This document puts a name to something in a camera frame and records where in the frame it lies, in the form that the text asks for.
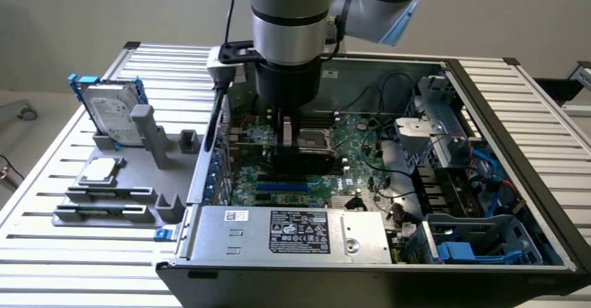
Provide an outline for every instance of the robotic arm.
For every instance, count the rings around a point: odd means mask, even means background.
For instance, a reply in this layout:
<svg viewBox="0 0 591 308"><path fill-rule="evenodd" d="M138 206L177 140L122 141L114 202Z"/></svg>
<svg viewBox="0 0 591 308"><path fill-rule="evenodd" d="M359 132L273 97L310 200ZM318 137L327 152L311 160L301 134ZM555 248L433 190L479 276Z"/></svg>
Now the robotic arm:
<svg viewBox="0 0 591 308"><path fill-rule="evenodd" d="M317 97L321 57L330 28L345 35L394 46L419 0L251 0L254 41L222 46L223 64L255 62L257 92L274 107L277 127L285 117L298 136L299 108Z"/></svg>

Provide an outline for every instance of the warning label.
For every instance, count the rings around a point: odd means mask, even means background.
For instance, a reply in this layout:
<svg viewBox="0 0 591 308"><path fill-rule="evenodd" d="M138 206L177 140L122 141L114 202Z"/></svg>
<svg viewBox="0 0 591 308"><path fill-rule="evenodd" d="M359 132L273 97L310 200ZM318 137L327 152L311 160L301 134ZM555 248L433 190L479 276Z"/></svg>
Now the warning label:
<svg viewBox="0 0 591 308"><path fill-rule="evenodd" d="M274 253L330 254L326 212L271 211L269 249Z"/></svg>

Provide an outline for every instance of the gray floor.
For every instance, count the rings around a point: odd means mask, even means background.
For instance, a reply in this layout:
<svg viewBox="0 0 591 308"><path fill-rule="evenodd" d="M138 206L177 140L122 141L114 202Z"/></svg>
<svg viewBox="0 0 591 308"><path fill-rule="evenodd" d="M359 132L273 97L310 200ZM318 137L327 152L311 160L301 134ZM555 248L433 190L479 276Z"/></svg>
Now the gray floor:
<svg viewBox="0 0 591 308"><path fill-rule="evenodd" d="M0 91L2 104L23 98L31 100L39 118L23 121L15 117L0 125L0 154L27 175L76 111L79 102L72 93ZM11 192L0 186L0 208L10 198Z"/></svg>

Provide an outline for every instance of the green circuit board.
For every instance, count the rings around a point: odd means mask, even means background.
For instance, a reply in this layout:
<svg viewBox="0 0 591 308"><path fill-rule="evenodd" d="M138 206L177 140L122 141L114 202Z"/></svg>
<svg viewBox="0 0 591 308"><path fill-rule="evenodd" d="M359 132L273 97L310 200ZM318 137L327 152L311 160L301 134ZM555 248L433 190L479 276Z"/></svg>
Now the green circuit board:
<svg viewBox="0 0 591 308"><path fill-rule="evenodd" d="M377 151L377 137L371 133L370 120L361 116L347 116L335 124L331 129L331 138L334 145L338 145L338 159L347 159L350 169L343 175L311 175L307 176L309 192L265 192L271 195L265 201L257 200L257 184L259 174L267 174L273 169L269 165L259 162L259 158L251 156L250 148L241 148L235 156L233 181L233 205L257 206L257 205L291 205L302 207L323 207L333 196L353 196L358 188L367 189L367 182L374 177L375 183L383 178L383 173L371 169L366 164L383 168L382 157L374 158ZM358 129L358 124L363 124L367 129ZM251 123L243 123L242 129L247 140L253 144L266 144L274 141L273 130L261 121L251 120ZM366 149L371 148L370 156L366 156L362 149L365 143Z"/></svg>

